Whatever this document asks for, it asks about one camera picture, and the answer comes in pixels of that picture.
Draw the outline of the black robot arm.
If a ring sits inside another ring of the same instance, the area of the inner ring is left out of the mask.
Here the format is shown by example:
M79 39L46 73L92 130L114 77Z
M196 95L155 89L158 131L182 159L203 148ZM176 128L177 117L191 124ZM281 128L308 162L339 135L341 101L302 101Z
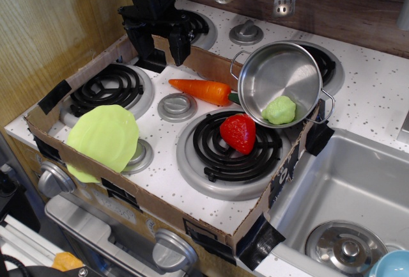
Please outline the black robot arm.
M180 66L190 55L189 16L175 8L176 0L132 0L118 13L132 45L142 59L155 51L154 35L166 38L175 65Z

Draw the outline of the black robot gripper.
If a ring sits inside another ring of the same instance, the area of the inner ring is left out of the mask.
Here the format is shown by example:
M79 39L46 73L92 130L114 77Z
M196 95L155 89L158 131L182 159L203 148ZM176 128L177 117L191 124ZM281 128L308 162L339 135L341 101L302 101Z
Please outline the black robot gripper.
M128 38L142 59L155 50L152 35L168 38L171 56L180 66L190 55L192 26L186 13L176 9L176 0L131 0L118 13Z

